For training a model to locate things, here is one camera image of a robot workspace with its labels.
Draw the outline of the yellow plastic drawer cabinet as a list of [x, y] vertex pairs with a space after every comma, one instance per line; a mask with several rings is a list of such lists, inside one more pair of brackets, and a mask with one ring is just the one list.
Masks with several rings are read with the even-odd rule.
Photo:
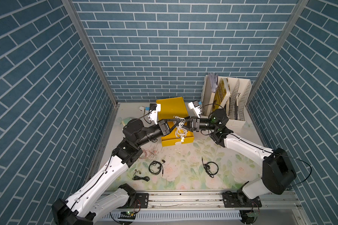
[[[176, 116], [180, 118], [189, 116], [183, 97], [160, 99], [157, 100], [156, 103], [161, 105], [161, 110], [158, 113], [158, 120], [176, 119]], [[177, 129], [175, 128], [169, 135], [161, 138], [161, 144], [163, 147], [194, 142], [193, 132], [180, 132], [185, 134], [182, 141], [182, 137], [176, 135], [176, 130]]]

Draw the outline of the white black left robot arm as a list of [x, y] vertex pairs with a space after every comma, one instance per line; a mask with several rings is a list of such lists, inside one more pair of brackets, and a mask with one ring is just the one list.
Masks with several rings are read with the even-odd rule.
[[170, 120], [160, 120], [145, 127], [140, 119], [133, 119], [124, 127], [124, 138], [113, 150], [105, 165], [77, 192], [67, 199], [57, 199], [52, 205], [57, 225], [93, 225], [113, 210], [132, 206], [136, 191], [128, 184], [102, 198], [107, 188], [142, 155], [141, 146], [170, 134]]

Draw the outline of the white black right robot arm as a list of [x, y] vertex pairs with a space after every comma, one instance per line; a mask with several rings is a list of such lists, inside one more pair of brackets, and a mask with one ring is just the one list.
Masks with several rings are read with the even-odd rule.
[[237, 190], [237, 199], [242, 205], [267, 193], [282, 194], [297, 177], [286, 151], [266, 148], [241, 138], [227, 128], [228, 121], [225, 110], [217, 109], [208, 118], [186, 117], [184, 127], [191, 132], [209, 130], [209, 137], [216, 144], [235, 150], [261, 166], [259, 178], [246, 182]]

